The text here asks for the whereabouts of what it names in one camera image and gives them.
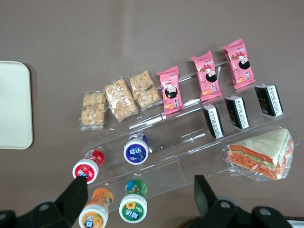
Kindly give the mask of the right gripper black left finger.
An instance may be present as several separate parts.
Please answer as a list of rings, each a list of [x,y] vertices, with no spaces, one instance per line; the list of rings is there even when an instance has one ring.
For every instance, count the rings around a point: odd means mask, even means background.
[[[63,228],[71,228],[88,200],[86,177],[76,177],[56,199],[55,205],[63,220]]]

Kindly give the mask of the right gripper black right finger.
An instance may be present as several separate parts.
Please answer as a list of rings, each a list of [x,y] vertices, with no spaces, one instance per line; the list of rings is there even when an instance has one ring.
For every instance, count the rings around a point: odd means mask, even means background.
[[[204,217],[218,200],[204,175],[194,176],[194,199],[201,217]]]

